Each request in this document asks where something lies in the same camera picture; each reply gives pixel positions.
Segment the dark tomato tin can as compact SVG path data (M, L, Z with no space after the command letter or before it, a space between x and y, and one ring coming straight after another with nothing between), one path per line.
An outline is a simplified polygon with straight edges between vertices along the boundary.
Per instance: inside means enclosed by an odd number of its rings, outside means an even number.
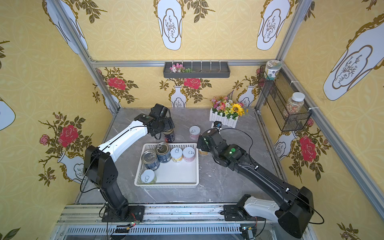
M175 141L174 130L171 129L169 131L164 131L164 137L165 137L166 143L173 143Z

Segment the pink small can front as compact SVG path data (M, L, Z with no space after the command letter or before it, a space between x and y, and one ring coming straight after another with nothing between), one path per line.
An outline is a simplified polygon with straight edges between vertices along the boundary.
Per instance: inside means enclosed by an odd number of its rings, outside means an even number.
M183 158L186 162L190 163L196 159L196 151L193 147L186 147L183 150Z

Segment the blue tin can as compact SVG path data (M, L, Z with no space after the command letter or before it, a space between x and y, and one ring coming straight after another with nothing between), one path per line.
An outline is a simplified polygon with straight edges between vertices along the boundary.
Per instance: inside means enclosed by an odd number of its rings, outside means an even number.
M157 154L152 150L145 151L141 156L141 160L148 170L155 171L160 166Z
M171 150L167 143L159 143L156 146L156 155L160 163L167 163L171 160Z

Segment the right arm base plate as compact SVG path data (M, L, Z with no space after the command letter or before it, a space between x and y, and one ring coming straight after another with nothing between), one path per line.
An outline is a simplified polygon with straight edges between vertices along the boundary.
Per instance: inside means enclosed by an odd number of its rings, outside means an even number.
M227 222L266 220L262 217L252 217L245 211L243 207L238 207L237 205L224 205L220 215L224 216L225 221Z

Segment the yellow small can front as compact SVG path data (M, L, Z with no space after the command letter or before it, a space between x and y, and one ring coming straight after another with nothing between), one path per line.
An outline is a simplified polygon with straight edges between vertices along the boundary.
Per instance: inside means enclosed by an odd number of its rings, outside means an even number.
M202 151L199 149L199 155L206 156L206 155L208 155L208 152L205 152L205 151Z

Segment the pink small can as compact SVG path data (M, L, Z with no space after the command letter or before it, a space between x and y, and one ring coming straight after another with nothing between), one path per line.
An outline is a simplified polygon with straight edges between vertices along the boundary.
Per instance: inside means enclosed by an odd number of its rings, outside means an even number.
M192 127L190 127L189 132L190 132L190 138L192 140L197 140L199 138L200 133L201 133L201 129L198 126L192 126Z
M183 158L186 162L190 163L196 159L196 151L193 147L186 147L183 150Z

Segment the yellow small can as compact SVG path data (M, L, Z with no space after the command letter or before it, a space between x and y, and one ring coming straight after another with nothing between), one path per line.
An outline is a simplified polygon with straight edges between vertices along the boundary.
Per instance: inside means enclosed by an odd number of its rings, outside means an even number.
M183 150L181 148L172 148L171 159L174 163L181 162L183 160Z
M202 151L199 149L199 155L206 156L206 155L208 155L208 152L205 152L205 151Z

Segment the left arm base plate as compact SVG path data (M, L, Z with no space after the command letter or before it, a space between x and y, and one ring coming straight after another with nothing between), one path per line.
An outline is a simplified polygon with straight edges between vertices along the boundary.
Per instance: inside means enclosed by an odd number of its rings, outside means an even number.
M115 210L112 207L107 207L103 217L103 223L127 223L139 221L142 222L145 213L145 206L124 206L120 210Z

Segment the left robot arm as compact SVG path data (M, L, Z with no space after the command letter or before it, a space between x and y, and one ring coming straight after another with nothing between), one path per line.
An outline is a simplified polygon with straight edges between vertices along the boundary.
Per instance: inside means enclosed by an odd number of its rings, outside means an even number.
M108 216L125 221L134 214L118 186L116 160L145 135L150 134L155 137L174 127L170 110L163 105L156 104L148 115L138 115L123 131L109 141L98 147L92 145L87 147L84 174L100 190L107 203Z

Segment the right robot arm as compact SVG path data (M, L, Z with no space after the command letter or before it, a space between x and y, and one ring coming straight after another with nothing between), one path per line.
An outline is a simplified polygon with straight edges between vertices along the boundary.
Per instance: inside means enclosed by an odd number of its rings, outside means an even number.
M209 152L215 162L243 175L267 193L278 205L274 215L292 237L300 239L315 212L313 193L279 179L236 144L228 145L216 128L199 136L197 148Z

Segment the white small can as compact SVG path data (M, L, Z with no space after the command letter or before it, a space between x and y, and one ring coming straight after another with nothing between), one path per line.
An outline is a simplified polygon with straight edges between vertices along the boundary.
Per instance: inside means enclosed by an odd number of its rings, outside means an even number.
M145 170L140 176L141 182L146 185L153 185L157 181L156 173L153 170Z

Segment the pink small can back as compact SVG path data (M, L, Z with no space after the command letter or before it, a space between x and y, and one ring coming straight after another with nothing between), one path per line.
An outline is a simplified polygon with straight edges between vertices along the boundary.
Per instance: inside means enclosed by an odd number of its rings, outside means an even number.
M192 127L190 127L189 132L190 132L190 138L192 140L197 140L199 138L200 133L201 133L201 129L198 126L192 126Z

